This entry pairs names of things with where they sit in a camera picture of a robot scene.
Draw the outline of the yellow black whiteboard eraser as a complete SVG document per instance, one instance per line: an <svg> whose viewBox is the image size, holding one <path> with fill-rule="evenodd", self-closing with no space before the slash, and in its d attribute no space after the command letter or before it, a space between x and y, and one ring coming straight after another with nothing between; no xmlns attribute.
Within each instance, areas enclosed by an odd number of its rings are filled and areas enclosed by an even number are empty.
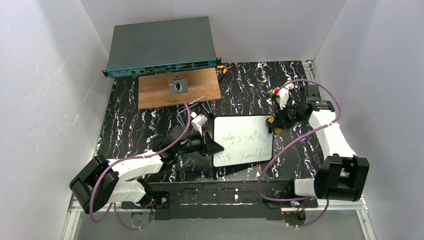
<svg viewBox="0 0 424 240"><path fill-rule="evenodd" d="M269 134L274 134L274 135L279 135L282 132L282 129L276 127L275 124L274 124L274 122L275 122L275 118L274 117L270 117L270 118L267 118L266 119L265 123L266 123L266 125L268 127L268 133Z"/></svg>

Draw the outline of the white whiteboard black frame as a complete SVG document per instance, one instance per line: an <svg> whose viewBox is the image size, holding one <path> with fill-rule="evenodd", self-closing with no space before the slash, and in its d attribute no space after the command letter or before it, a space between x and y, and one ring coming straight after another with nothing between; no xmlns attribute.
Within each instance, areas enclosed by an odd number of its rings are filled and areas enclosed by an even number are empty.
<svg viewBox="0 0 424 240"><path fill-rule="evenodd" d="M213 140L224 150L213 155L214 167L269 161L274 135L266 120L271 115L218 116L213 122Z"/></svg>

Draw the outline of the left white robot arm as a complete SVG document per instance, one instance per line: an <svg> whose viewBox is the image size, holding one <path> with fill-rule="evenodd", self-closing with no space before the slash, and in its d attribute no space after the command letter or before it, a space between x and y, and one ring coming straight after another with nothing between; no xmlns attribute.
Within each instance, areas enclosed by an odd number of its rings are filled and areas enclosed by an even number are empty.
<svg viewBox="0 0 424 240"><path fill-rule="evenodd" d="M109 165L114 164L114 159L106 159L102 155L92 158L69 184L83 211L89 213L93 189L105 170L107 173L95 192L93 212L107 204L119 202L133 202L147 207L153 203L154 191L145 181L138 180L139 177L167 170L181 155L199 153L208 157L225 149L206 131L183 131L183 127L175 127L169 135L154 143L151 150L138 155L136 159L122 161L112 168L109 168Z"/></svg>

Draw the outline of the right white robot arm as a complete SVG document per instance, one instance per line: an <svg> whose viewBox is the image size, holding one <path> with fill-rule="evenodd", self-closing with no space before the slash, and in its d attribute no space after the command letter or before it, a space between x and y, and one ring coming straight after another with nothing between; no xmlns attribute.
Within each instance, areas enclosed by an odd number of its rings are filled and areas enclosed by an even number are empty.
<svg viewBox="0 0 424 240"><path fill-rule="evenodd" d="M290 97L294 84L277 87L270 92L276 106L275 116L266 120L271 133L279 134L301 121L315 130L325 160L313 178L292 179L279 198L318 198L339 201L358 201L370 168L364 157L359 157L347 143L336 121L336 110L331 101L323 100L317 85L300 89L300 100Z"/></svg>

